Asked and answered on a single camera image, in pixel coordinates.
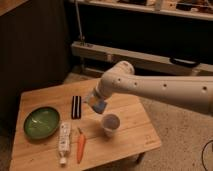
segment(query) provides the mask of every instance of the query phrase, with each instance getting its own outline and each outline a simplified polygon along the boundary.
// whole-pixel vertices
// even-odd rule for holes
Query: green bowl
[[[52,107],[41,107],[32,111],[24,122],[24,132],[30,139],[43,139],[58,128],[60,115]]]

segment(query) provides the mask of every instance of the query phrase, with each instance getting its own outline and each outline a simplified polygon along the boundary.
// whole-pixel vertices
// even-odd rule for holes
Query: orange carrot
[[[86,137],[83,134],[83,132],[81,131],[80,128],[78,128],[79,130],[79,137],[78,137],[78,147],[77,147],[77,162],[78,164],[81,162],[82,158],[83,158],[83,153],[84,153],[84,146],[86,143]]]

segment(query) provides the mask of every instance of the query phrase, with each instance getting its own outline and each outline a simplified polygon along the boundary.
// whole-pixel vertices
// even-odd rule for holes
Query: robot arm
[[[213,113],[213,77],[209,76],[135,76],[133,66],[121,61],[106,71],[86,102],[102,113],[104,100],[113,93],[134,94],[171,105]]]

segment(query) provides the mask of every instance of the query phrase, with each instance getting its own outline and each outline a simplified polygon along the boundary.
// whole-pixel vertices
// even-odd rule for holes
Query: white cup
[[[114,114],[107,114],[101,120],[101,127],[108,137],[113,137],[120,126],[120,119]]]

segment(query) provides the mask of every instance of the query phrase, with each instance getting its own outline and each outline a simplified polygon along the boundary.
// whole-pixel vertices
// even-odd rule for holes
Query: floor
[[[70,73],[64,84],[92,79],[85,75]],[[142,162],[134,164],[137,156],[106,164],[90,171],[202,171],[202,148],[213,139],[213,117],[188,111],[154,100],[140,98],[158,135],[162,147],[145,154]],[[204,161],[209,171],[213,170],[213,150],[208,145]],[[0,170],[9,170],[12,138],[0,136]]]

